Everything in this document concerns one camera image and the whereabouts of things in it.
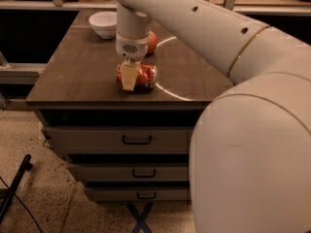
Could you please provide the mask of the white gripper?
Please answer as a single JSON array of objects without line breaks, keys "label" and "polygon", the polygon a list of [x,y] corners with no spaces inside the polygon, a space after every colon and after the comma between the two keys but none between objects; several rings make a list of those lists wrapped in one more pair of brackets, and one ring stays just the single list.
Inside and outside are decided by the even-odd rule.
[{"label": "white gripper", "polygon": [[120,67],[122,89],[133,91],[139,75],[140,63],[148,51],[149,35],[143,38],[130,39],[116,34],[116,51],[118,55],[127,58]]}]

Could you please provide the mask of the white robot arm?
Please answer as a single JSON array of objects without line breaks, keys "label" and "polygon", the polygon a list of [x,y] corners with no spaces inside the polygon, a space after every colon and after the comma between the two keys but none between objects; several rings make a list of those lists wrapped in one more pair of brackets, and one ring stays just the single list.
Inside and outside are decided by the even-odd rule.
[{"label": "white robot arm", "polygon": [[117,2],[150,16],[234,84],[192,133],[195,232],[310,233],[309,46],[203,0]]}]

